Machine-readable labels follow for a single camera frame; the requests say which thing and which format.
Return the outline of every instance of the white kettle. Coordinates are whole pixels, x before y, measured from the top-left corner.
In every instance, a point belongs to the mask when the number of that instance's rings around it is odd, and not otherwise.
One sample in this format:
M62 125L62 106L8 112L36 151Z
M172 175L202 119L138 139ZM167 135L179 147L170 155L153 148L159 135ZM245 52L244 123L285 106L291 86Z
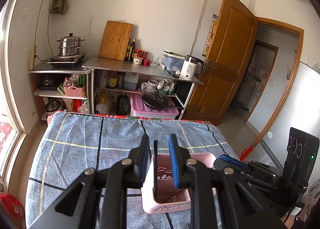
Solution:
M187 80L192 80L195 76L198 76L201 74L203 66L204 66L204 61L201 59L198 59L196 57L187 55L184 57L184 62L183 66L181 69L180 77L187 79ZM196 73L198 63L201 64L200 70L198 73Z

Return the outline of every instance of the light switch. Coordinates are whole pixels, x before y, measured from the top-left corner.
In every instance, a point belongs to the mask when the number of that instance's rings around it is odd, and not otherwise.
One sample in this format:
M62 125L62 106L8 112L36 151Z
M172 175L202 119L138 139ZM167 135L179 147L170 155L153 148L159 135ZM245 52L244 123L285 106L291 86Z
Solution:
M26 16L26 15L27 15L28 9L29 9L28 6L24 6L24 7L23 7L22 16Z

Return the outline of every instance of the wooden door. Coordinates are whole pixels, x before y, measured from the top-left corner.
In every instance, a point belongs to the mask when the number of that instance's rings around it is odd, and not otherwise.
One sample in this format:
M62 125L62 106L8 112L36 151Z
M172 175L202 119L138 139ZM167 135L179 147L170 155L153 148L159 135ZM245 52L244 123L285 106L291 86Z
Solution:
M251 56L258 19L239 0L222 0L205 68L184 119L218 125L229 107Z

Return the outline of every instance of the kettle handle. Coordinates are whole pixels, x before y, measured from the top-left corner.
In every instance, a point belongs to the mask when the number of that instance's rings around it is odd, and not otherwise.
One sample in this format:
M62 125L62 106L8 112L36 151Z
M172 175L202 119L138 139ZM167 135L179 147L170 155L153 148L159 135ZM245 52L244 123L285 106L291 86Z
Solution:
M201 59L198 59L198 63L201 63L201 67L200 67L200 71L198 73L195 73L195 76L199 76L204 67L204 61L202 61Z

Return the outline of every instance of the wooden cutting board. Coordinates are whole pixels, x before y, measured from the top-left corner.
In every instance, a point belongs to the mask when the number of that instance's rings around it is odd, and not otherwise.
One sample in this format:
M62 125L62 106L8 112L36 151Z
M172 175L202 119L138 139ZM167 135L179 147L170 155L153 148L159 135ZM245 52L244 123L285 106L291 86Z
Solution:
M107 21L102 36L99 57L124 61L133 24Z

